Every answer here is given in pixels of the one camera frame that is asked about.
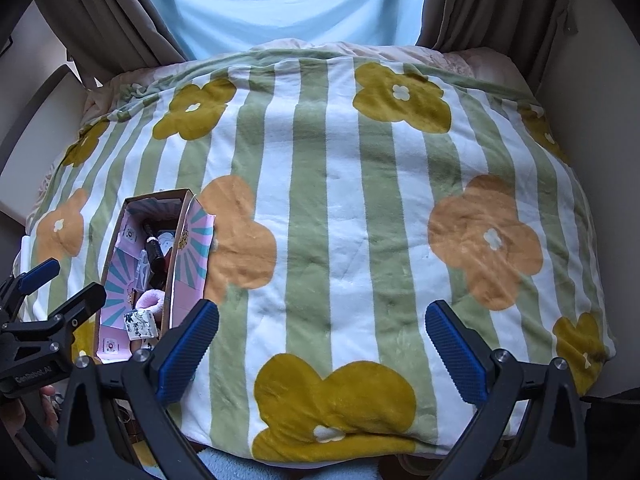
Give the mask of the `person's left hand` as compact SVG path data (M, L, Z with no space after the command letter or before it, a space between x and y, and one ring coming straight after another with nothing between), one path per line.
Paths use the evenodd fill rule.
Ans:
M40 413L43 416L44 426L53 432L58 431L58 415L52 404L56 393L54 385L46 385L39 389L38 400ZM19 398L1 401L1 421L11 439L16 440L18 432L24 427L27 415L32 411L25 408L25 404Z

